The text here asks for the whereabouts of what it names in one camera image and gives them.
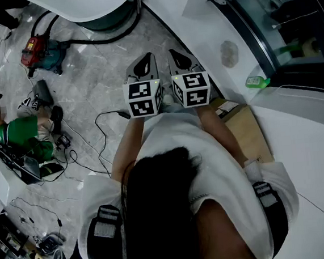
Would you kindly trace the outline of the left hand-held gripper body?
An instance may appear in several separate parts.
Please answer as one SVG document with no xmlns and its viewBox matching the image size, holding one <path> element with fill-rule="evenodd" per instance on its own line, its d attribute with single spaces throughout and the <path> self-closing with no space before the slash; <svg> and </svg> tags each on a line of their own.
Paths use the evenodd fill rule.
<svg viewBox="0 0 324 259">
<path fill-rule="evenodd" d="M 123 85 L 124 99 L 132 118 L 158 114 L 163 97 L 160 79 L 142 80 L 130 77 Z"/>
</svg>

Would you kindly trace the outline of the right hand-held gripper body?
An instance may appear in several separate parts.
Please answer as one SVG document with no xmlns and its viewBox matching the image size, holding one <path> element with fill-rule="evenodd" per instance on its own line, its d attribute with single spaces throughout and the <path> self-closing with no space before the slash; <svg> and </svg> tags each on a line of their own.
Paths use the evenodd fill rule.
<svg viewBox="0 0 324 259">
<path fill-rule="evenodd" d="M 171 77 L 173 94 L 184 108 L 209 104 L 210 81 L 205 71 Z"/>
</svg>

